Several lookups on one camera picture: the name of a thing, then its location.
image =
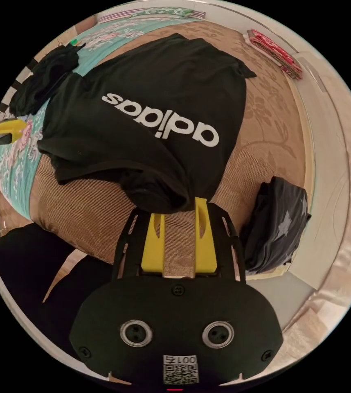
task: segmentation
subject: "pillow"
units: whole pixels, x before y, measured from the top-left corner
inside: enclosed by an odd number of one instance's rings
[[[179,19],[191,15],[192,12],[192,9],[182,7],[152,7],[135,12],[129,18],[152,18],[166,15]]]

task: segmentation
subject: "screw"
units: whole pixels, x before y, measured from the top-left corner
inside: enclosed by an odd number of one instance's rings
[[[175,285],[171,288],[171,292],[174,296],[182,296],[185,292],[185,288],[182,285]]]
[[[91,357],[91,352],[86,347],[80,347],[79,352],[86,358],[89,359]]]
[[[271,349],[269,349],[268,351],[265,351],[263,353],[263,355],[261,356],[261,360],[262,361],[268,361],[272,358],[274,351],[272,351]]]

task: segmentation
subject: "black t-shirt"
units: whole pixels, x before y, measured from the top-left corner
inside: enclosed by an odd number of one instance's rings
[[[240,232],[249,274],[291,261],[310,218],[303,188],[276,176],[262,183],[251,218]]]
[[[60,184],[101,178],[143,210],[189,210],[219,186],[254,76],[201,38],[160,38],[71,74],[47,107],[38,147]]]
[[[13,95],[9,111],[14,116],[35,115],[57,91],[67,75],[79,65],[77,52],[85,46],[60,45],[50,51],[33,69]]]

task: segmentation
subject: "star print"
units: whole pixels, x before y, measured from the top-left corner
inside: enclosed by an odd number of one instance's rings
[[[303,216],[304,214],[306,214],[306,211],[308,209],[308,204],[306,202],[305,196],[302,199],[300,199],[300,201],[302,202],[302,214],[301,214],[301,216]]]
[[[285,218],[283,219],[283,222],[281,222],[278,225],[278,234],[276,235],[274,241],[283,235],[287,236],[287,234],[289,232],[290,224],[291,224],[290,214],[289,214],[289,211],[286,210],[286,214],[285,214]]]

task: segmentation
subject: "qr code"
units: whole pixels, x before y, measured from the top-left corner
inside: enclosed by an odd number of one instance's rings
[[[165,385],[187,385],[199,382],[196,356],[165,356],[163,364]]]

